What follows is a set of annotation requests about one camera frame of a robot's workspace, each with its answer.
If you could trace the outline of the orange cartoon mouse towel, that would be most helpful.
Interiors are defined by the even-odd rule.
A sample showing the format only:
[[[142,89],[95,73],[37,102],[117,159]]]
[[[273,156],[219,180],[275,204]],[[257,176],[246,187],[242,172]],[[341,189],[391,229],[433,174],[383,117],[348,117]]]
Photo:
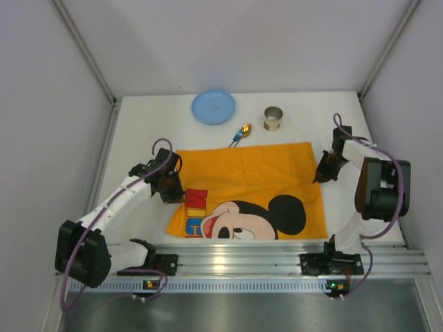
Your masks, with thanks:
[[[166,232],[184,239],[305,240],[327,236],[308,142],[181,150],[184,201]]]

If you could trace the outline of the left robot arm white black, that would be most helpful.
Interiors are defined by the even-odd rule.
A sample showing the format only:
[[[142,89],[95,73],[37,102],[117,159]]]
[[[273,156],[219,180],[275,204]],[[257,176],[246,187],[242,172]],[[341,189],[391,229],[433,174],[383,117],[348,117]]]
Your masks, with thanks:
[[[110,274],[149,274],[156,265],[156,248],[142,239],[110,244],[106,233],[122,226],[127,217],[155,194],[165,204],[184,198],[179,172],[183,161],[177,153],[161,148],[156,158],[132,167],[118,189],[79,221],[65,221],[59,228],[55,269],[90,288]]]

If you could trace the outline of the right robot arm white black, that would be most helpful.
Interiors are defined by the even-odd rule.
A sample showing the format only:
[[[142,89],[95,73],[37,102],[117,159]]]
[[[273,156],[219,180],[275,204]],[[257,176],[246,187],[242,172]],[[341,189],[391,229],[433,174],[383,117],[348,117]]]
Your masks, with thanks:
[[[344,126],[333,130],[332,148],[323,152],[313,182],[337,181],[348,163],[360,171],[355,213],[329,241],[335,251],[355,255],[363,240],[384,236],[408,212],[412,168],[407,160],[398,160],[365,138],[353,136],[352,128]]]

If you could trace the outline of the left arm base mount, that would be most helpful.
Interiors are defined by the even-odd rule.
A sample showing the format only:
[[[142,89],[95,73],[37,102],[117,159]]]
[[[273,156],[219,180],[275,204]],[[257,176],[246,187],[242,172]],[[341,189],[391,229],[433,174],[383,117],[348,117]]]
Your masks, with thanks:
[[[175,254],[152,254],[142,266],[126,268],[117,272],[119,276],[156,275],[162,272],[165,275],[175,276],[178,268],[179,256]]]

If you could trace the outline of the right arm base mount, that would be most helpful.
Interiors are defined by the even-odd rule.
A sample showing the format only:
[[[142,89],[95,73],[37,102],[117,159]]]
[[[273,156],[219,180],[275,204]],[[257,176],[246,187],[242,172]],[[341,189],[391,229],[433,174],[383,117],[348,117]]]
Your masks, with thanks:
[[[327,256],[323,253],[308,253],[300,255],[300,265],[303,275],[363,275],[364,269],[361,256],[336,253]]]

